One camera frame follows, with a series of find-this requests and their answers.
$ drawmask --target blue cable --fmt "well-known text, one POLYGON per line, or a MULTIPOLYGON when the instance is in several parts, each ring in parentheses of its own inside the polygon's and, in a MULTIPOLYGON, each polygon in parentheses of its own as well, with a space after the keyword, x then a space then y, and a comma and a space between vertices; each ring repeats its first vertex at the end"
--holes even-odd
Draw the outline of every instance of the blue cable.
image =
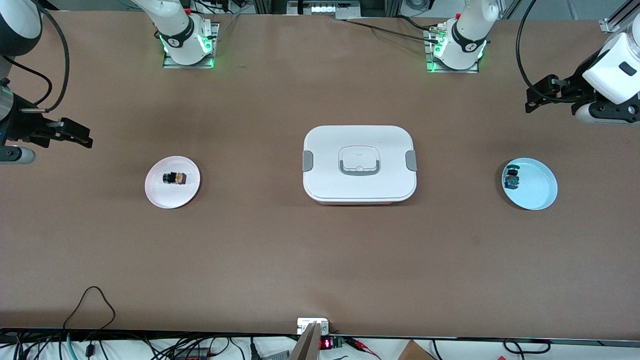
POLYGON ((124 2, 124 0, 118 0, 118 2, 120 4, 123 4, 124 6, 128 6, 129 8, 132 8, 132 9, 140 9, 140 6, 138 6, 136 4, 127 4, 127 3, 124 2))
POLYGON ((78 360, 78 357, 76 356, 76 352, 74 352, 74 348, 71 346, 71 332, 67 334, 67 347, 69 348, 71 357, 73 357, 74 360, 78 360))

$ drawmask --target electrical wire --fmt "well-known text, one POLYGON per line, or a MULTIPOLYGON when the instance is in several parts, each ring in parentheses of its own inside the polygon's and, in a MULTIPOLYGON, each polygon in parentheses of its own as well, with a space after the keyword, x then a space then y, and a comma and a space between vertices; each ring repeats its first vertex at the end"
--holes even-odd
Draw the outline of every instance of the electrical wire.
POLYGON ((231 19, 231 21, 225 26, 225 28, 218 33, 218 40, 222 37, 222 35, 227 33, 227 29, 229 28, 229 26, 231 26, 231 24, 233 24, 234 21, 236 21, 240 17, 240 14, 242 14, 243 10, 244 8, 241 8, 240 10, 238 10, 238 13, 236 14, 236 16, 234 16, 234 18, 231 19))
POLYGON ((60 105, 60 103, 62 102, 62 98, 65 97, 65 92, 67 92, 67 85, 69 83, 69 45, 67 44, 67 38, 65 38, 65 34, 62 33, 62 29, 60 28, 60 25, 58 25, 58 22, 56 21, 56 19, 54 19, 53 16, 51 16, 51 14, 49 13, 49 11, 44 7, 38 6, 38 8, 40 9, 40 12, 42 12, 47 17, 47 19, 49 19, 49 21, 51 21, 51 24, 53 24, 53 27, 56 28, 56 31, 60 36, 60 40, 62 41, 62 48, 65 52, 65 77, 64 77, 64 80, 62 81, 62 88, 60 89, 60 94, 58 96, 58 99, 53 105, 51 105, 50 107, 44 110, 44 112, 49 113, 50 111, 55 110, 58 107, 58 105, 60 105))
POLYGON ((41 102, 45 101, 49 97, 49 95, 51 94, 51 90, 53 90, 53 83, 51 83, 51 80, 46 75, 41 74, 41 73, 39 73, 39 72, 37 72, 37 71, 27 67, 27 66, 24 66, 23 64, 15 61, 15 60, 12 60, 8 56, 4 56, 3 55, 3 58, 6 60, 6 62, 8 62, 8 63, 10 63, 10 64, 12 64, 14 66, 17 66, 22 70, 28 71, 28 72, 36 75, 36 76, 39 76, 40 78, 42 78, 44 81, 47 82, 47 92, 39 100, 35 101, 33 103, 34 105, 40 104, 41 102))
POLYGON ((102 346, 102 340, 98 340, 98 344, 100 344, 100 350, 102 351, 102 356, 104 356, 104 359, 109 360, 109 357, 107 356, 107 352, 104 351, 104 346, 102 346))
POLYGON ((438 41, 435 39, 428 39, 428 38, 424 38, 424 37, 416 37, 414 35, 409 35, 409 34, 403 34, 403 33, 399 33, 397 31, 393 31, 393 30, 389 30, 389 29, 383 29, 383 28, 379 28, 377 26, 373 26, 373 25, 369 25, 369 24, 363 24, 361 22, 353 22, 353 21, 349 21, 349 20, 343 20, 344 22, 348 22, 349 24, 355 24, 355 25, 360 25, 360 26, 364 26, 366 28, 371 28, 371 29, 375 29, 375 30, 379 30, 379 31, 383 31, 385 33, 390 33, 393 35, 397 35, 399 37, 405 37, 405 38, 412 38, 412 39, 416 39, 416 40, 420 40, 420 41, 426 41, 426 42, 430 42, 432 44, 437 44, 438 41))
POLYGON ((403 19, 406 20, 409 24, 411 24, 414 28, 418 28, 420 30, 426 30, 429 31, 429 29, 431 29, 434 26, 438 26, 438 24, 433 24, 433 25, 427 25, 427 26, 421 26, 419 24, 417 24, 415 21, 413 21, 409 16, 404 16, 404 15, 398 15, 396 16, 398 19, 403 19))
POLYGON ((438 345, 436 344, 436 339, 431 339, 431 342, 433 343, 433 350, 435 351, 438 360, 442 360, 442 356, 440 356, 440 352, 438 351, 438 345))
POLYGON ((367 354, 371 354, 371 355, 373 355, 373 356, 377 357, 377 358, 378 358, 378 360, 382 360, 382 359, 380 358, 380 356, 378 356, 375 352, 373 352, 373 351, 372 351, 371 349, 369 349, 369 348, 366 348, 366 349, 364 350, 364 352, 366 352, 367 354))
POLYGON ((89 290, 91 289, 96 289, 98 290, 98 292, 100 293, 100 296, 102 297, 103 301, 105 304, 107 304, 107 306, 109 307, 109 309, 111 310, 111 319, 109 320, 109 322, 107 322, 106 324, 104 324, 102 327, 100 327, 100 329, 98 330, 103 330, 105 327, 111 325, 111 323, 113 322, 113 320, 116 320, 116 311, 113 308, 113 306, 111 305, 111 303, 109 303, 109 300, 107 300, 107 298, 104 296, 104 292, 102 292, 102 289, 100 289, 98 286, 93 285, 93 286, 89 286, 87 289, 84 290, 84 293, 82 294, 82 297, 80 298, 80 301, 78 302, 78 305, 76 305, 76 308, 69 314, 69 316, 67 317, 67 319, 65 320, 65 322, 62 324, 62 329, 66 329, 67 328, 67 323, 69 322, 69 320, 71 320, 71 318, 76 314, 76 311, 78 311, 78 309, 80 308, 80 305, 82 304, 82 301, 84 300, 84 297, 86 296, 86 294, 89 292, 89 290))
POLYGON ((217 10, 223 10, 224 12, 228 12, 228 13, 233 14, 233 11, 231 11, 231 10, 229 10, 229 9, 219 8, 219 7, 214 6, 214 5, 207 5, 207 4, 203 3, 201 0, 193 0, 193 1, 194 1, 194 2, 196 2, 196 3, 198 3, 198 4, 200 4, 200 5, 202 5, 202 6, 204 6, 204 7, 206 7, 206 8, 207 8, 207 9, 209 9, 209 11, 210 11, 210 12, 212 12, 212 13, 216 13, 216 12, 215 12, 215 11, 213 11, 213 10, 214 10, 214 9, 217 9, 217 10))
POLYGON ((510 352, 512 354, 520 355, 522 360, 525 360, 525 358, 524 358, 525 354, 540 355, 540 354, 546 354, 547 352, 549 352, 549 350, 551 350, 551 342, 546 342, 545 344, 547 345, 547 347, 542 349, 542 350, 530 351, 530 350, 522 350, 522 347, 520 347, 520 344, 518 344, 517 341, 515 341, 514 339, 505 339, 502 342, 502 346, 504 347, 504 350, 507 350, 508 352, 510 352), (518 350, 511 350, 507 346, 508 343, 516 345, 516 348, 518 350))
POLYGON ((76 352, 74 351, 74 347, 71 346, 71 332, 67 333, 67 348, 69 349, 69 353, 71 354, 71 357, 73 358, 73 360, 78 360, 78 357, 76 356, 76 352))
POLYGON ((213 354, 211 352, 211 347, 213 346, 213 342, 214 341, 216 341, 216 338, 211 339, 211 343, 209 344, 209 353, 207 354, 207 357, 214 357, 214 356, 218 356, 218 355, 222 354, 229 347, 229 343, 231 342, 229 340, 229 338, 227 338, 227 346, 225 346, 225 348, 220 350, 220 352, 218 352, 217 354, 213 354))
POLYGON ((140 6, 138 6, 138 5, 136 5, 136 4, 127 4, 127 3, 125 3, 125 1, 124 1, 124 0, 118 0, 118 2, 119 2, 120 4, 123 4, 124 6, 129 7, 129 8, 132 8, 132 9, 140 9, 140 6))
POLYGON ((524 28, 524 23, 527 20, 529 13, 531 12, 531 8, 536 4, 536 1, 537 0, 531 0, 529 7, 527 7, 527 9, 524 11, 524 14, 522 15, 522 20, 520 21, 520 27, 518 27, 518 34, 516 35, 516 62, 518 63, 518 70, 520 70, 520 75, 522 75, 522 79, 527 84, 527 86, 531 89, 531 91, 533 91, 534 93, 536 93, 536 95, 544 99, 547 99, 551 102, 563 102, 563 103, 577 102, 579 101, 579 99, 562 99, 559 97, 550 97, 550 96, 544 95, 543 93, 538 91, 538 89, 536 89, 536 87, 531 83, 531 81, 529 81, 529 78, 527 77, 527 74, 525 73, 524 68, 522 67, 522 59, 520 59, 520 38, 522 37, 522 28, 524 28))
POLYGON ((240 350, 240 354, 242 354, 242 360, 246 360, 246 359, 244 358, 244 351, 242 351, 242 348, 241 348, 241 347, 239 347, 236 343, 234 343, 234 340, 233 340, 232 338, 228 338, 228 339, 229 339, 229 341, 231 342, 231 344, 235 345, 235 346, 238 348, 238 350, 240 350))

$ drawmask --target gray clip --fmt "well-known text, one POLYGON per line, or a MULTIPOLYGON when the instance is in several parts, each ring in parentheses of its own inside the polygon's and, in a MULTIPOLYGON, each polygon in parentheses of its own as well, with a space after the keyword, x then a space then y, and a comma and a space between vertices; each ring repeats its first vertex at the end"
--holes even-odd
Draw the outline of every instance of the gray clip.
POLYGON ((409 150, 404 154, 406 168, 411 171, 418 171, 418 164, 415 162, 415 151, 409 150))
POLYGON ((302 172, 310 171, 314 168, 314 153, 309 150, 302 152, 302 172))

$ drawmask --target black cable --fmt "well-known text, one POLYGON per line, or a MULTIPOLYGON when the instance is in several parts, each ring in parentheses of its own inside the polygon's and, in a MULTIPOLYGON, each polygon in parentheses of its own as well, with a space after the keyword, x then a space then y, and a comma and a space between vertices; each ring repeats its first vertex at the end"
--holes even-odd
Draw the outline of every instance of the black cable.
POLYGON ((516 35, 516 62, 518 63, 518 70, 520 70, 520 75, 522 75, 522 79, 527 84, 527 86, 531 89, 531 91, 533 91, 534 93, 536 93, 536 95, 544 99, 547 99, 552 102, 563 102, 563 103, 577 102, 579 101, 579 99, 562 99, 559 97, 550 97, 542 94, 541 92, 538 91, 538 89, 536 89, 535 86, 533 86, 531 81, 529 81, 527 74, 524 72, 524 68, 522 67, 522 59, 520 59, 520 37, 522 36, 522 28, 524 27, 524 22, 527 20, 527 16, 529 16, 529 12, 531 12, 531 8, 533 7, 534 4, 536 4, 536 1, 537 0, 531 0, 531 4, 529 4, 529 7, 524 11, 524 15, 522 15, 522 20, 520 21, 520 27, 518 28, 518 34, 516 35))
POLYGON ((44 343, 44 346, 42 348, 40 348, 40 346, 38 346, 38 352, 36 353, 36 356, 33 357, 33 360, 38 360, 40 358, 40 354, 42 353, 42 351, 47 347, 47 345, 53 340, 53 335, 44 343))
POLYGON ((210 11, 210 12, 212 12, 212 13, 215 13, 215 12, 213 11, 213 9, 218 9, 218 10, 222 10, 222 11, 224 11, 224 12, 228 12, 228 13, 233 14, 233 11, 231 11, 231 10, 229 10, 229 9, 219 8, 219 7, 217 7, 217 6, 207 5, 207 4, 203 3, 203 2, 202 2, 202 1, 200 1, 200 0, 194 0, 194 2, 196 2, 196 3, 198 3, 198 4, 200 4, 200 5, 204 6, 204 7, 206 7, 206 8, 207 8, 207 9, 209 9, 209 11, 210 11))
POLYGON ((37 72, 37 71, 35 71, 35 70, 33 70, 33 69, 29 68, 29 67, 26 67, 26 66, 24 66, 23 64, 21 64, 21 63, 19 63, 19 62, 15 61, 15 60, 12 60, 12 59, 11 59, 11 58, 9 58, 8 56, 4 56, 4 55, 3 55, 3 58, 4 58, 8 63, 10 63, 10 64, 12 64, 12 65, 15 65, 15 66, 19 67, 19 68, 20 68, 20 69, 22 69, 22 70, 28 71, 28 72, 30 72, 30 73, 32 73, 32 74, 34 74, 35 76, 39 76, 40 78, 42 78, 44 81, 46 81, 46 82, 47 82, 47 92, 46 92, 46 93, 45 93, 45 94, 40 98, 40 100, 35 101, 35 102, 33 103, 34 105, 38 105, 38 104, 40 104, 41 102, 45 101, 45 100, 49 97, 49 95, 51 94, 51 90, 53 90, 53 83, 51 83, 51 80, 50 80, 46 75, 41 74, 41 73, 39 73, 39 72, 37 72))
POLYGON ((242 354, 242 360, 246 360, 244 358, 244 351, 242 351, 242 348, 239 347, 236 343, 234 343, 234 340, 232 338, 229 338, 229 341, 231 342, 231 344, 235 345, 238 348, 238 350, 240 350, 240 354, 242 354))
POLYGON ((51 24, 53 24, 53 27, 56 28, 56 31, 60 36, 60 40, 62 41, 62 48, 65 52, 65 77, 64 77, 64 80, 62 81, 62 88, 60 89, 60 95, 58 96, 58 99, 56 100, 56 102, 54 102, 53 105, 51 105, 50 107, 44 110, 44 112, 49 113, 50 111, 57 108, 58 105, 60 105, 60 103, 62 102, 62 98, 65 97, 65 93, 67 92, 67 85, 69 83, 69 67, 70 67, 69 45, 67 44, 67 38, 65 38, 65 34, 62 33, 62 29, 60 28, 60 25, 58 25, 58 22, 56 21, 56 19, 53 18, 53 16, 51 16, 49 11, 40 6, 40 12, 42 12, 49 19, 49 21, 51 21, 51 24))
POLYGON ((412 38, 412 39, 416 39, 416 40, 420 40, 420 41, 430 42, 432 44, 437 44, 438 43, 438 41, 435 40, 435 39, 427 39, 427 38, 424 38, 424 37, 416 37, 416 36, 409 35, 409 34, 398 33, 397 31, 379 28, 377 26, 373 26, 373 25, 369 25, 369 24, 362 24, 361 22, 353 22, 353 21, 348 21, 348 20, 343 20, 343 21, 344 22, 348 22, 349 24, 355 24, 355 25, 364 26, 366 28, 371 28, 371 29, 375 29, 375 30, 384 31, 386 33, 397 35, 399 37, 412 38))
POLYGON ((518 344, 518 342, 515 341, 514 339, 505 339, 502 342, 502 346, 504 347, 504 350, 507 350, 508 352, 510 352, 512 354, 520 355, 522 360, 525 360, 525 358, 524 358, 525 354, 540 355, 540 354, 546 354, 547 352, 549 352, 549 350, 551 350, 551 342, 546 342, 545 344, 547 345, 547 347, 542 349, 542 350, 538 350, 538 351, 526 350, 525 351, 525 350, 522 350, 522 347, 520 347, 520 344, 518 344), (516 345, 516 348, 518 348, 518 350, 511 350, 507 346, 508 343, 512 343, 512 344, 516 345))
POLYGON ((211 346, 213 345, 214 341, 216 341, 216 338, 211 339, 211 343, 209 344, 209 354, 207 355, 207 357, 218 356, 218 355, 222 354, 229 347, 230 341, 229 341, 229 338, 227 338, 227 346, 224 349, 220 350, 217 354, 213 354, 211 352, 211 346))
POLYGON ((414 28, 418 28, 420 30, 426 30, 429 31, 430 28, 432 28, 433 26, 438 26, 438 24, 433 24, 433 25, 427 25, 427 26, 421 26, 418 25, 415 21, 413 21, 409 16, 404 16, 404 15, 398 15, 396 16, 399 19, 404 19, 406 20, 409 24, 411 24, 414 28))
POLYGON ((93 285, 93 286, 89 286, 87 289, 85 289, 84 293, 82 294, 82 297, 80 298, 80 301, 78 302, 78 305, 76 305, 76 308, 69 314, 69 316, 67 317, 67 319, 65 320, 65 322, 62 324, 62 329, 66 329, 67 328, 67 322, 69 322, 69 320, 71 320, 71 318, 76 314, 76 311, 78 311, 78 309, 80 308, 80 305, 82 304, 82 301, 84 300, 84 297, 86 296, 86 294, 89 292, 89 290, 91 289, 96 289, 98 290, 98 292, 100 292, 100 296, 102 296, 102 299, 104 301, 105 304, 107 304, 107 306, 109 307, 109 309, 111 310, 111 319, 109 320, 108 323, 104 324, 100 329, 98 330, 102 330, 105 327, 111 325, 111 323, 113 322, 113 320, 116 320, 116 311, 113 308, 113 306, 111 306, 111 303, 109 303, 109 300, 107 300, 107 298, 104 296, 104 293, 102 292, 102 289, 100 289, 98 286, 93 285))
POLYGON ((100 350, 102 350, 102 355, 104 356, 104 359, 109 360, 109 357, 107 356, 107 352, 104 351, 104 347, 102 346, 102 340, 98 340, 98 343, 100 344, 100 350))
POLYGON ((442 356, 440 356, 440 352, 438 351, 438 345, 436 345, 436 339, 431 339, 431 342, 433 342, 433 350, 436 352, 438 360, 442 360, 442 356))

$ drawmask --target light blue plate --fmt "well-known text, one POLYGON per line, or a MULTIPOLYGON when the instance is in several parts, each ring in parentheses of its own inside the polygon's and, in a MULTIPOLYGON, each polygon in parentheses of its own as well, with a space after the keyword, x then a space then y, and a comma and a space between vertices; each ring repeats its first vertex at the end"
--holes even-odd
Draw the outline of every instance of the light blue plate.
POLYGON ((554 203, 558 195, 558 183, 554 173, 536 159, 519 158, 507 164, 502 171, 502 189, 514 204, 527 210, 542 210, 554 203), (509 165, 518 165, 520 184, 517 189, 504 187, 504 177, 509 165))

